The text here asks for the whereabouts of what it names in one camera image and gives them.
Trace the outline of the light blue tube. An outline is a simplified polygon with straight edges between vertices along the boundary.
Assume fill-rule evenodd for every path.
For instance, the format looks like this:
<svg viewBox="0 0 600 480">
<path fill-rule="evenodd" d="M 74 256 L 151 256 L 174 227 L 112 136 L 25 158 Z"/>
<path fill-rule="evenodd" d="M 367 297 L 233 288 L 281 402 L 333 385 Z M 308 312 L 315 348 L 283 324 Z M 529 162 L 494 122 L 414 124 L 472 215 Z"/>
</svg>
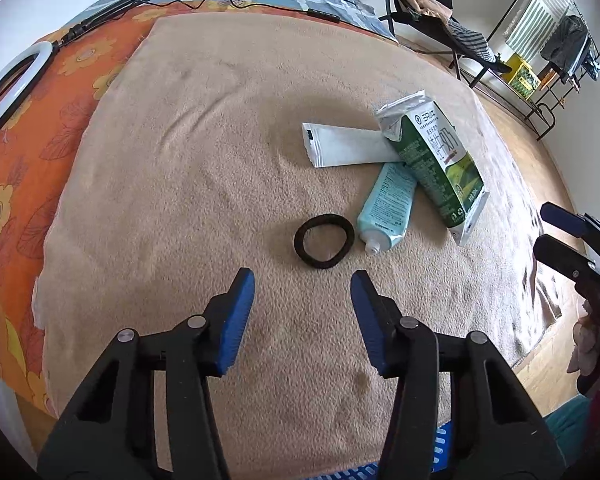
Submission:
<svg viewBox="0 0 600 480">
<path fill-rule="evenodd" d="M 356 222 L 367 255 L 378 255 L 402 242 L 416 186 L 417 179 L 404 162 L 382 166 Z"/>
</svg>

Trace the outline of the green white milk carton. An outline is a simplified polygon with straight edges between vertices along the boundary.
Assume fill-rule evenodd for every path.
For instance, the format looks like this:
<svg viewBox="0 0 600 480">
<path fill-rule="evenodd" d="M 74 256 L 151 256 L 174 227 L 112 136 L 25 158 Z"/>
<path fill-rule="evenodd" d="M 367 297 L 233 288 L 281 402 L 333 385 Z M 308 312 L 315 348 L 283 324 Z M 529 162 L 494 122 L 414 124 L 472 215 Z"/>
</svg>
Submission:
<svg viewBox="0 0 600 480">
<path fill-rule="evenodd" d="M 489 189 L 455 127 L 420 90 L 375 113 L 380 130 L 436 206 L 457 245 L 464 245 Z"/>
</svg>

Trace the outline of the white snack wrapper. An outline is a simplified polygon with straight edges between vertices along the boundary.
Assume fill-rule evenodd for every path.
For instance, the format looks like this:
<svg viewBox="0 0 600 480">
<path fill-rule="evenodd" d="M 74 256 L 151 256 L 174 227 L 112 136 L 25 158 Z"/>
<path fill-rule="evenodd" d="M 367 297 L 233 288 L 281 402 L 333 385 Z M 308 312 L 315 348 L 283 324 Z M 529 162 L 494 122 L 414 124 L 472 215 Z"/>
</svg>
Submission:
<svg viewBox="0 0 600 480">
<path fill-rule="evenodd" d="M 306 154 L 314 168 L 398 162 L 400 157 L 380 131 L 304 122 Z"/>
</svg>

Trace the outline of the beige fleece blanket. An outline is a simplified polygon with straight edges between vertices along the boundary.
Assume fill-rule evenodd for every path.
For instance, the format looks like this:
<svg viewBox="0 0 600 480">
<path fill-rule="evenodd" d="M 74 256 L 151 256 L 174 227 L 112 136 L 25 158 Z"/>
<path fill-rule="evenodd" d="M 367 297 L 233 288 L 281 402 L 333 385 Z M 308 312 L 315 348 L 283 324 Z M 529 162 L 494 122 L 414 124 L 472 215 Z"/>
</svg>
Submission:
<svg viewBox="0 0 600 480">
<path fill-rule="evenodd" d="M 355 219 L 376 165 L 316 169 L 304 122 L 373 129 L 381 105 L 423 91 L 490 195 L 465 245 L 417 193 L 405 240 L 355 245 L 309 268 L 294 232 Z M 378 292 L 438 333 L 486 333 L 509 363 L 560 313 L 532 246 L 542 223 L 512 154 L 466 84 L 377 37 L 249 12 L 159 18 L 99 100 L 44 243 L 34 289 L 43 376 L 62 410 L 118 330 L 168 330 L 237 271 L 256 294 L 237 360 L 210 385 L 235 479 L 297 479 L 377 460 L 394 385 L 370 365 L 350 299 Z"/>
</svg>

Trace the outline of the yellow crate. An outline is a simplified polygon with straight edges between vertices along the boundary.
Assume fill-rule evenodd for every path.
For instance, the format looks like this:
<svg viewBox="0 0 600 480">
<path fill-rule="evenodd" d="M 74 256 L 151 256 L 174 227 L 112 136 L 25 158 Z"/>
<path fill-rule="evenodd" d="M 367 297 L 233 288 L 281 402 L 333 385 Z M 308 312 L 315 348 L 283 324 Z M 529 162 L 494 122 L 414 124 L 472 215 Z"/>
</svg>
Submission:
<svg viewBox="0 0 600 480">
<path fill-rule="evenodd" d="M 514 53 L 506 61 L 506 65 L 510 68 L 510 71 L 503 74 L 502 79 L 514 90 L 517 96 L 528 101 L 540 86 L 539 77 L 517 53 Z"/>
</svg>

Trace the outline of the dark hanging jacket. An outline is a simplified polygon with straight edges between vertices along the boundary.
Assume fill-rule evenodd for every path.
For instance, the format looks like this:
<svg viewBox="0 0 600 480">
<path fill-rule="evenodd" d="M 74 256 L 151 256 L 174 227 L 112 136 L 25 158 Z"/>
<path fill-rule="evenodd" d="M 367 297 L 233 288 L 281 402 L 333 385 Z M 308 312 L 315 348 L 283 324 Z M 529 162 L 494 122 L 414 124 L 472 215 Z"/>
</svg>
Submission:
<svg viewBox="0 0 600 480">
<path fill-rule="evenodd" d="M 590 45 L 588 26 L 579 15 L 565 15 L 541 50 L 541 56 L 553 66 L 560 78 L 570 78 Z"/>
</svg>

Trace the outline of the black clothes rack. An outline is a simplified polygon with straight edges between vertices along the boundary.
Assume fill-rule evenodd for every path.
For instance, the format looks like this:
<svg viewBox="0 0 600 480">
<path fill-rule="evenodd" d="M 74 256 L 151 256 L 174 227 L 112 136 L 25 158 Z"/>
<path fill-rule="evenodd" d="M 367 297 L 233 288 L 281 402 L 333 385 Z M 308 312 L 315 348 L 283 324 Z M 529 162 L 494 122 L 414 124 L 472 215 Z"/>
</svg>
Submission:
<svg viewBox="0 0 600 480">
<path fill-rule="evenodd" d="M 519 0 L 513 0 L 508 6 L 502 17 L 490 31 L 488 36 L 489 39 L 501 37 L 505 42 L 503 32 L 505 32 L 506 27 L 513 18 L 513 7 L 518 1 Z M 579 15 L 580 18 L 582 18 L 582 21 L 585 22 L 585 25 L 588 26 L 582 12 L 578 8 L 576 0 L 573 0 L 572 6 L 566 15 L 568 14 Z M 500 100 L 508 105 L 509 108 L 511 108 L 513 112 L 532 129 L 539 140 L 542 140 L 556 126 L 555 110 L 558 108 L 565 108 L 567 99 L 573 94 L 581 91 L 583 79 L 588 77 L 591 78 L 592 81 L 596 81 L 600 78 L 600 48 L 597 47 L 589 27 L 588 32 L 590 33 L 590 45 L 588 46 L 588 50 L 582 55 L 580 66 L 574 74 L 566 80 L 560 78 L 558 73 L 553 70 L 552 64 L 542 58 L 541 52 L 531 63 L 527 62 L 541 81 L 538 90 L 533 93 L 533 96 L 528 99 L 528 101 L 517 96 L 514 90 L 502 79 L 502 75 L 497 75 L 492 72 L 487 72 L 484 75 L 478 73 L 477 75 L 472 76 L 468 79 L 469 85 L 472 88 L 484 88 L 486 84 L 482 81 L 482 78 L 489 75 L 492 81 L 497 82 L 512 92 L 517 100 L 527 107 L 524 112 L 516 107 L 516 104 L 507 101 L 504 96 L 502 96 Z"/>
</svg>

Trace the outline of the orange floral bed sheet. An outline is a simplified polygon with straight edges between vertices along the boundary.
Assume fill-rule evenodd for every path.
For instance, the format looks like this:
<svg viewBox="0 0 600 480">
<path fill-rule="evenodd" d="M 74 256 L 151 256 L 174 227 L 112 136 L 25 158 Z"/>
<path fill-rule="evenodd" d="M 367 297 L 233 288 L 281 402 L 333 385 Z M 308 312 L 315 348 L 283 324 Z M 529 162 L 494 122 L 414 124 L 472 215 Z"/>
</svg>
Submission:
<svg viewBox="0 0 600 480">
<path fill-rule="evenodd" d="M 312 18 L 180 4 L 63 50 L 0 132 L 1 380 L 58 415 L 117 330 L 165 330 L 248 266 L 256 301 L 215 413 L 387 405 L 348 294 L 362 252 L 314 271 L 292 238 L 354 217 L 378 175 L 313 168 L 301 125 L 373 128 L 409 58 Z"/>
</svg>

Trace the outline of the striped clothing on chair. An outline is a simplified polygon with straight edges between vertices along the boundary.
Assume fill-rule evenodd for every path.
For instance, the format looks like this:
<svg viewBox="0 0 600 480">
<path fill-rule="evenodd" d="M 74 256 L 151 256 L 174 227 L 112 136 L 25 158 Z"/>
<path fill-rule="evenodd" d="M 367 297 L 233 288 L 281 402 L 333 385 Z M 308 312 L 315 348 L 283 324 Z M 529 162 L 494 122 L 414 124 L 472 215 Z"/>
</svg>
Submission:
<svg viewBox="0 0 600 480">
<path fill-rule="evenodd" d="M 481 32 L 475 32 L 460 24 L 455 18 L 446 23 L 450 37 L 474 58 L 487 63 L 495 63 L 496 56 Z"/>
</svg>

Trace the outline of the green striped towel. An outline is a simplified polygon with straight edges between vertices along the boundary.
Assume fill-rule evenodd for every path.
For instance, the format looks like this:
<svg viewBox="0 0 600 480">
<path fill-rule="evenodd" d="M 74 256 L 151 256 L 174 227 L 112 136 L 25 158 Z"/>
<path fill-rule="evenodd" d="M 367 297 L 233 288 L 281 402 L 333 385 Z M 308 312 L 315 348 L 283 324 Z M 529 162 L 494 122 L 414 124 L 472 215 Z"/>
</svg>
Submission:
<svg viewBox="0 0 600 480">
<path fill-rule="evenodd" d="M 573 0 L 519 0 L 503 32 L 506 46 L 531 63 L 541 52 Z"/>
</svg>

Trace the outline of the black folding chair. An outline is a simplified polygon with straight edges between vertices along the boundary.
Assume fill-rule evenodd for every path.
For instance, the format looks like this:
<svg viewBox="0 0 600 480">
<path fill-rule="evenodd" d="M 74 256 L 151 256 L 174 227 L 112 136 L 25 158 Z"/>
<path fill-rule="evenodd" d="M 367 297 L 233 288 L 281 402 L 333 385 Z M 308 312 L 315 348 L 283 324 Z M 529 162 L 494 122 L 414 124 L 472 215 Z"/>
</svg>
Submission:
<svg viewBox="0 0 600 480">
<path fill-rule="evenodd" d="M 453 0 L 385 0 L 386 14 L 381 18 L 393 30 L 396 23 L 410 26 L 421 34 L 443 44 L 453 58 L 457 77 L 460 58 L 469 58 L 481 66 L 480 75 L 492 72 L 505 75 L 512 68 L 491 49 L 481 32 L 460 24 L 453 13 Z"/>
</svg>

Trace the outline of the pink clothing on chair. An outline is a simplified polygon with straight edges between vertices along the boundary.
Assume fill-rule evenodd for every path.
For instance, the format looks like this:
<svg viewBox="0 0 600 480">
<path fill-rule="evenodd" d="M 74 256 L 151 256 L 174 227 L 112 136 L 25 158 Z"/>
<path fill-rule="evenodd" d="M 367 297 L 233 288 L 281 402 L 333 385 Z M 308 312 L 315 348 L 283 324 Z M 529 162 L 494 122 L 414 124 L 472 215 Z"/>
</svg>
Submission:
<svg viewBox="0 0 600 480">
<path fill-rule="evenodd" d="M 438 0 L 398 0 L 398 8 L 403 12 L 412 11 L 416 15 L 437 18 L 446 24 L 453 11 Z"/>
</svg>

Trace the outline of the black tripod stand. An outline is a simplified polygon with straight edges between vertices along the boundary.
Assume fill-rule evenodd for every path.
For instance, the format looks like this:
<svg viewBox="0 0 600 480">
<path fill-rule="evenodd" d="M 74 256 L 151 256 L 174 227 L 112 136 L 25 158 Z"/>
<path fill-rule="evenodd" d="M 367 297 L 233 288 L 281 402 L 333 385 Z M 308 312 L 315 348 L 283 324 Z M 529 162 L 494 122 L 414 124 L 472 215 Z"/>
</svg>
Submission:
<svg viewBox="0 0 600 480">
<path fill-rule="evenodd" d="M 85 20 L 72 25 L 64 36 L 59 40 L 52 42 L 53 49 L 58 51 L 59 49 L 68 46 L 68 44 L 78 40 L 97 27 L 102 26 L 115 18 L 121 18 L 125 12 L 128 12 L 144 2 L 145 0 L 120 0 L 106 6 L 106 8 L 99 10 Z"/>
</svg>

